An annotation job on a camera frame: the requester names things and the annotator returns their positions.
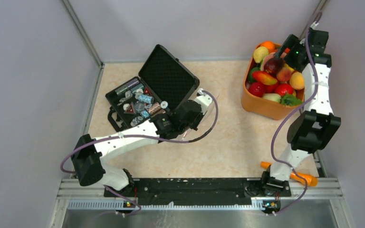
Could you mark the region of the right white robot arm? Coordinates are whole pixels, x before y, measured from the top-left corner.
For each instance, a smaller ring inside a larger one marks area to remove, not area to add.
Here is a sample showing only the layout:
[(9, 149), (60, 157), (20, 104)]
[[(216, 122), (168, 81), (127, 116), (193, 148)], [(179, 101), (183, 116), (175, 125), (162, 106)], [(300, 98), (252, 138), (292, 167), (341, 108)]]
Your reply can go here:
[(308, 156), (326, 147), (341, 125), (341, 118), (333, 114), (329, 101), (329, 74), (331, 55), (325, 53), (329, 33), (309, 28), (305, 38), (290, 35), (278, 51), (290, 51), (284, 58), (305, 80), (304, 102), (292, 111), (302, 110), (289, 126), (288, 145), (279, 158), (272, 153), (274, 162), (263, 172), (260, 191), (266, 196), (287, 196), (291, 174)]

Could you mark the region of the clear zip top bag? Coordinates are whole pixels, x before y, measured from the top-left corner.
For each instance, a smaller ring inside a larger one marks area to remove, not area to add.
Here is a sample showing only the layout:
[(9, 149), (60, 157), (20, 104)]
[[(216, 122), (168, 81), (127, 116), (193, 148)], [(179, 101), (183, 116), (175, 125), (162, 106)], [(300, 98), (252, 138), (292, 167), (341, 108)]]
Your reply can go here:
[(194, 139), (187, 140), (186, 137), (190, 132), (197, 131), (195, 129), (189, 128), (188, 130), (185, 130), (181, 135), (179, 135), (177, 137), (178, 141), (181, 141), (181, 142), (184, 142), (184, 143), (194, 143), (194, 142), (197, 142), (199, 140), (202, 140), (203, 138), (205, 138), (207, 135), (209, 135), (211, 133), (211, 131), (216, 126), (216, 123), (217, 123), (218, 118), (219, 118), (219, 103), (217, 101), (217, 98), (218, 97), (215, 97), (209, 91), (206, 91), (206, 90), (203, 90), (203, 89), (200, 89), (197, 92), (196, 98), (193, 99), (193, 101), (197, 102), (201, 106), (201, 112), (200, 112), (201, 118), (198, 122), (197, 127), (199, 127), (208, 117), (210, 117), (212, 112), (215, 111), (215, 117), (213, 119), (212, 125), (202, 135), (200, 135), (200, 136), (198, 136)]

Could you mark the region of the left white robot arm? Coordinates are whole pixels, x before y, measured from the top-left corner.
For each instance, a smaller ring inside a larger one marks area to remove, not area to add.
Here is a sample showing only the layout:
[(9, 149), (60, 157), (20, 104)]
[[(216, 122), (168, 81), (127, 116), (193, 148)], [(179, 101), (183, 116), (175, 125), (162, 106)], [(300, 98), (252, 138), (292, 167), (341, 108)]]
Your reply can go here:
[(80, 137), (71, 160), (79, 185), (96, 183), (116, 190), (121, 196), (133, 192), (133, 178), (128, 170), (114, 168), (108, 162), (126, 152), (160, 142), (182, 143), (182, 135), (189, 129), (197, 130), (212, 104), (202, 95), (188, 100), (171, 113), (157, 114), (141, 124), (106, 137)]

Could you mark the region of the toy watermelon slice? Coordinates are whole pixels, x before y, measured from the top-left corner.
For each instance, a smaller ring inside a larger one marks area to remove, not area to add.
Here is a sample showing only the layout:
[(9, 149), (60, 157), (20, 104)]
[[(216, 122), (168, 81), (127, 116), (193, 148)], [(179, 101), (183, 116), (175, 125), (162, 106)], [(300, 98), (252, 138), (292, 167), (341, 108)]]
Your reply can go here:
[(265, 64), (274, 57), (274, 54), (276, 52), (271, 52), (269, 53), (266, 57), (264, 57), (264, 59), (262, 60), (261, 64), (260, 64), (260, 70), (264, 71), (264, 66)]

